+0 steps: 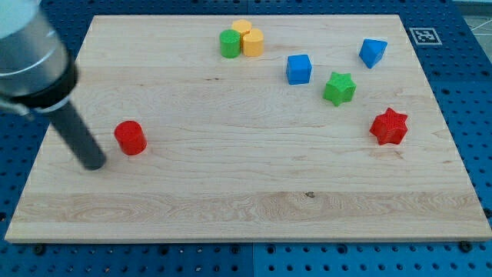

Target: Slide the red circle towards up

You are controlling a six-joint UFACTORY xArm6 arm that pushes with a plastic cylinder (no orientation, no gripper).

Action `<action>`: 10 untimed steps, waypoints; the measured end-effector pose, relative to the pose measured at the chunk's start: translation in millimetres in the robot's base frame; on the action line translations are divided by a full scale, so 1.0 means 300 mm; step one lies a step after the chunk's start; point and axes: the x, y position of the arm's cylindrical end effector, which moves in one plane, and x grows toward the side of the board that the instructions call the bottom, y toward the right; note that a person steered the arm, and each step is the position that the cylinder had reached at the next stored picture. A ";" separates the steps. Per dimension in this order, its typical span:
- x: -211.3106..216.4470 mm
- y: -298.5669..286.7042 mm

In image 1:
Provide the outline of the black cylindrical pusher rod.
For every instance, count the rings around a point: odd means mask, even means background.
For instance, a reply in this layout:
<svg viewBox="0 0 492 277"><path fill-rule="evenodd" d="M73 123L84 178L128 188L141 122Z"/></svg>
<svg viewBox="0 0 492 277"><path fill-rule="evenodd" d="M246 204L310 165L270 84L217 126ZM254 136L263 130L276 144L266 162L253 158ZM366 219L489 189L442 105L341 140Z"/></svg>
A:
<svg viewBox="0 0 492 277"><path fill-rule="evenodd" d="M46 116L85 169L96 170L105 164L104 152L70 101L50 108Z"/></svg>

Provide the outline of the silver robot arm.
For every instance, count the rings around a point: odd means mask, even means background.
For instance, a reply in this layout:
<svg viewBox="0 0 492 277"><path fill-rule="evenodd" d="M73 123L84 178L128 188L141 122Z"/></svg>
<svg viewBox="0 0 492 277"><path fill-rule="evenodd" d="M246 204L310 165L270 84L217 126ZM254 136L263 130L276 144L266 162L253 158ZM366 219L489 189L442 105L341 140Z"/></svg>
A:
<svg viewBox="0 0 492 277"><path fill-rule="evenodd" d="M48 118L81 165L101 168L106 157L72 103L75 59L38 1L1 2L1 110Z"/></svg>

